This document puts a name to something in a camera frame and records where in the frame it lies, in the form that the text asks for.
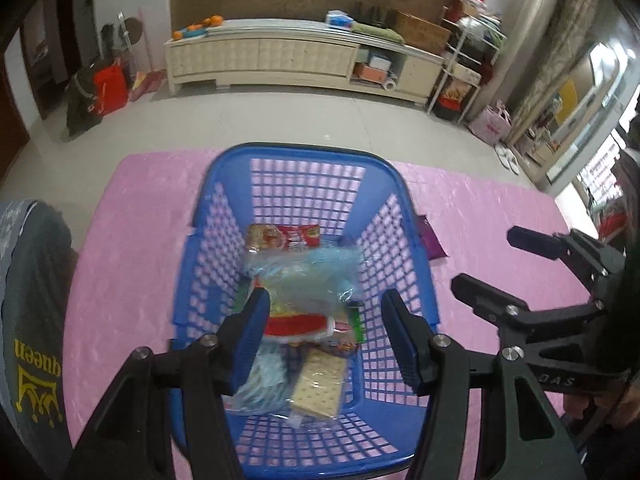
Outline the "small clear blue snack bag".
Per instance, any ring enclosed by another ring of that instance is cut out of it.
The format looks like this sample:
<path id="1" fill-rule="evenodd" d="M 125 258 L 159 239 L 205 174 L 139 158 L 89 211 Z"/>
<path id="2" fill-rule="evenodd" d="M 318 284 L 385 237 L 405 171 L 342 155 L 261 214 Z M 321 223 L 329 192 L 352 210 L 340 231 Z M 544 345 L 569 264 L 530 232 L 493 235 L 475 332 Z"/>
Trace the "small clear blue snack bag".
<path id="1" fill-rule="evenodd" d="M 284 347 L 280 344 L 261 344 L 247 381 L 234 396 L 224 397 L 224 407 L 233 414 L 268 414 L 280 411 L 289 393 L 290 380 Z"/>

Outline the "green-edged cracker pack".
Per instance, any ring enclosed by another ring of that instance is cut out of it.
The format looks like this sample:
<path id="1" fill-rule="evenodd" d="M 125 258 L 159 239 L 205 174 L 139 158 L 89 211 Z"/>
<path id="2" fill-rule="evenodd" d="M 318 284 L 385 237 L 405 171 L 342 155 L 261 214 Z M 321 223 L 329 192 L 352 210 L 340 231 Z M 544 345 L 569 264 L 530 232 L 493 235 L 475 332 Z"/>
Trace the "green-edged cracker pack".
<path id="1" fill-rule="evenodd" d="M 360 318 L 360 307 L 360 302 L 353 302 L 334 318 L 332 335 L 320 342 L 320 348 L 323 351 L 343 358 L 358 351 L 366 341 Z"/>

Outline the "blue plastic basket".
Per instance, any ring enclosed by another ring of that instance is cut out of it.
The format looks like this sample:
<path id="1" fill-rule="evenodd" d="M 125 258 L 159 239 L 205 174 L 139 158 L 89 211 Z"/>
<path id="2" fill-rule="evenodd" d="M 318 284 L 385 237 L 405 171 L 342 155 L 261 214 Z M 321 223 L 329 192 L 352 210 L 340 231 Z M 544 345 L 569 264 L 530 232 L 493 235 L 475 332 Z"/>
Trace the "blue plastic basket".
<path id="1" fill-rule="evenodd" d="M 430 263 L 400 173 L 374 155 L 243 144 L 206 171 L 174 301 L 186 348 L 255 288 L 270 318 L 224 399 L 250 479 L 356 479 L 408 466 L 426 403 L 402 381 L 381 312 L 394 290 L 439 322 Z"/>

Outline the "blue striped clear snack bag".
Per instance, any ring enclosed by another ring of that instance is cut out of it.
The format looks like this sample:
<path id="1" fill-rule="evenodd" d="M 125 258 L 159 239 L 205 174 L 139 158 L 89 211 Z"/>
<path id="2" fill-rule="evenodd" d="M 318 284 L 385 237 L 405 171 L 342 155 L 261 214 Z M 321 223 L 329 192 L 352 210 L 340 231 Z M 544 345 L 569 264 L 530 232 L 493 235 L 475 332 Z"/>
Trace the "blue striped clear snack bag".
<path id="1" fill-rule="evenodd" d="M 272 316 L 332 316 L 363 300 L 362 264 L 355 247 L 265 250 L 245 256 L 244 274 L 268 292 Z"/>

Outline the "red and yellow snack bag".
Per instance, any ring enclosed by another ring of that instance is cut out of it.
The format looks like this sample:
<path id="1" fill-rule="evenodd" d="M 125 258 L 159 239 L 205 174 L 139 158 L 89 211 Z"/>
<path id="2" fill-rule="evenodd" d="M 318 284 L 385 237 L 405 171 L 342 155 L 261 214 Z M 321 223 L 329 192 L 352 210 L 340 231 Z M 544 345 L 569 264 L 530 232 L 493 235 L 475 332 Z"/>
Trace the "red and yellow snack bag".
<path id="1" fill-rule="evenodd" d="M 264 339 L 275 344 L 303 344 L 329 338 L 335 321 L 322 314 L 296 314 L 268 318 Z"/>

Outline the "dark purple flat packet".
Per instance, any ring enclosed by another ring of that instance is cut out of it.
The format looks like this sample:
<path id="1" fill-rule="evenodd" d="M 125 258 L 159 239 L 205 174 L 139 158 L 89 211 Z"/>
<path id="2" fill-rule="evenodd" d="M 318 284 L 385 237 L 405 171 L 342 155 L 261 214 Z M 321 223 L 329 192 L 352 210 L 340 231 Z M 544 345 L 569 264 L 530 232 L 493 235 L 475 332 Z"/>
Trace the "dark purple flat packet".
<path id="1" fill-rule="evenodd" d="M 447 258 L 448 255 L 445 252 L 445 249 L 442 248 L 442 244 L 440 244 L 431 223 L 424 214 L 417 216 L 416 221 L 418 222 L 420 240 L 425 248 L 428 260 L 432 261 Z"/>

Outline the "white slippers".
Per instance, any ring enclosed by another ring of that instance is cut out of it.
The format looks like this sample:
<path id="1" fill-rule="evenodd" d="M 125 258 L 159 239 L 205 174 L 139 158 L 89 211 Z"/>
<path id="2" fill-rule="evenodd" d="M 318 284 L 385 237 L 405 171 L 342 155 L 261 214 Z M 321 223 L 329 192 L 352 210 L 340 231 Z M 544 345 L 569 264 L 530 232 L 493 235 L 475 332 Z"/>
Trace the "white slippers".
<path id="1" fill-rule="evenodd" d="M 515 155 L 503 144 L 497 143 L 494 146 L 495 153 L 499 159 L 500 164 L 506 168 L 506 170 L 510 170 L 512 174 L 519 176 L 521 174 L 520 165 L 518 164 L 518 160 Z"/>

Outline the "pink gift bag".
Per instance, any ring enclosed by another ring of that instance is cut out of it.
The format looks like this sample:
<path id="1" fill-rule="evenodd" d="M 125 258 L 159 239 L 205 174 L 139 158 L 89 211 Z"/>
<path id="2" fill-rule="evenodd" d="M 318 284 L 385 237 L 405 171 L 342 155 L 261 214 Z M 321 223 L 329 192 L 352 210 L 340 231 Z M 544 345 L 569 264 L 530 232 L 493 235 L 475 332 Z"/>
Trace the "pink gift bag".
<path id="1" fill-rule="evenodd" d="M 473 136 L 490 146 L 500 142 L 511 130 L 511 116 L 503 102 L 487 105 L 469 123 L 469 130 Z"/>

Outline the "orange cartoon snack packet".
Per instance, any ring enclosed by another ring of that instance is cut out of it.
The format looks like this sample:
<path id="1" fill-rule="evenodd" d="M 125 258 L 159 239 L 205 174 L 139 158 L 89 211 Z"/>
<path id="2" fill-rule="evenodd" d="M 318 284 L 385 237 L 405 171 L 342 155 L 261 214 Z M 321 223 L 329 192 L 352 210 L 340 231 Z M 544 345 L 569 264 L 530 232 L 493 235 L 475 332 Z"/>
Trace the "orange cartoon snack packet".
<path id="1" fill-rule="evenodd" d="M 248 252 L 287 252 L 321 246 L 318 224 L 282 226 L 282 224 L 254 223 L 247 228 L 245 248 Z"/>

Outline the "grey patterned clothing with print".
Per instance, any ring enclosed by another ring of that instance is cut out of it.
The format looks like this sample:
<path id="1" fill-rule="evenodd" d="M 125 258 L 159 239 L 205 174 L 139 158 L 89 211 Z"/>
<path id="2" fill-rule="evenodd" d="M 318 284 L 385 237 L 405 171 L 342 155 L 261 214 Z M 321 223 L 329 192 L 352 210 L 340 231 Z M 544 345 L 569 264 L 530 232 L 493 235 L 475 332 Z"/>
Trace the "grey patterned clothing with print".
<path id="1" fill-rule="evenodd" d="M 72 454 L 62 371 L 76 261 L 56 209 L 1 203 L 1 441 L 29 479 L 62 478 Z"/>

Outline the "white metal shelf rack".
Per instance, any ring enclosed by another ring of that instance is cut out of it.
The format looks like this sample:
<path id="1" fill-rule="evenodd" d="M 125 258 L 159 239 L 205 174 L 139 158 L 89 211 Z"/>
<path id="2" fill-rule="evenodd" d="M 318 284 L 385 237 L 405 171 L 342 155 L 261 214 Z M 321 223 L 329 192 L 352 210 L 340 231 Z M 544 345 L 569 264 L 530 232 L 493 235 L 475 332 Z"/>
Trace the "white metal shelf rack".
<path id="1" fill-rule="evenodd" d="M 460 124 L 491 80 L 506 35 L 500 18 L 488 12 L 485 0 L 447 0 L 439 25 L 450 35 L 442 48 L 442 70 L 427 111 Z"/>

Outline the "silver standing air conditioner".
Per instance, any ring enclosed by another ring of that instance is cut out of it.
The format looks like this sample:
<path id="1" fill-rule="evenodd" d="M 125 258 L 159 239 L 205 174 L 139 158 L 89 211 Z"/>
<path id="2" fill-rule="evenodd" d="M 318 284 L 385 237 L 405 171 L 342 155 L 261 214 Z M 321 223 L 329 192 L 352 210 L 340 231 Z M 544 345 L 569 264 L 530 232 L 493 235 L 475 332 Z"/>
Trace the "silver standing air conditioner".
<path id="1" fill-rule="evenodd" d="M 515 110 L 536 73 L 542 40 L 559 0 L 508 0 L 504 8 L 502 31 L 506 43 L 498 58 L 492 100 Z"/>

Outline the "cardboard box on cabinet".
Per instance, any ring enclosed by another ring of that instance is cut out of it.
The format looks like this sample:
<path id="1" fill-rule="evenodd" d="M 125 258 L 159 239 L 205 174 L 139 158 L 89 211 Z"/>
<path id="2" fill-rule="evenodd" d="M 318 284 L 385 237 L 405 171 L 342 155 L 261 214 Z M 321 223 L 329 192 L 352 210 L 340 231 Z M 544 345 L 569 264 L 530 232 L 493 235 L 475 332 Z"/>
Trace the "cardboard box on cabinet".
<path id="1" fill-rule="evenodd" d="M 412 14 L 397 12 L 394 31 L 405 40 L 405 44 L 440 55 L 451 37 L 448 28 L 431 23 Z"/>

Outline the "cream TV cabinet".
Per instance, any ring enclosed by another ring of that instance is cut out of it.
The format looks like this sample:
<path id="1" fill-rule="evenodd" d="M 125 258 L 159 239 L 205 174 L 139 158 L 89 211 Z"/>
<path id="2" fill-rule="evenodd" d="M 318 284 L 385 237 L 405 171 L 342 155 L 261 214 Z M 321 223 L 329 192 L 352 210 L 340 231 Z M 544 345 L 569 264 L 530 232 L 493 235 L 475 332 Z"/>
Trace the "cream TV cabinet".
<path id="1" fill-rule="evenodd" d="M 165 44 L 169 92 L 184 84 L 288 86 L 385 96 L 424 105 L 442 57 L 326 23 L 229 20 Z"/>

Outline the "oranges on blue plate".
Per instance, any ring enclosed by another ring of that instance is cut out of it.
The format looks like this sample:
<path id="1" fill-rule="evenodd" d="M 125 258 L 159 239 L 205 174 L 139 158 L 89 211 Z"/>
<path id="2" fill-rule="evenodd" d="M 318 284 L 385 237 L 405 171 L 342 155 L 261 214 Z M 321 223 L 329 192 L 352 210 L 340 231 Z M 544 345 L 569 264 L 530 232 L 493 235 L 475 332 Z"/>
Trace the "oranges on blue plate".
<path id="1" fill-rule="evenodd" d="M 201 36 L 206 36 L 207 31 L 210 28 L 218 27 L 224 24 L 224 18 L 221 15 L 215 14 L 209 16 L 208 18 L 204 18 L 203 21 L 199 23 L 193 23 L 182 29 L 175 30 L 172 33 L 172 39 L 175 41 L 196 38 Z"/>

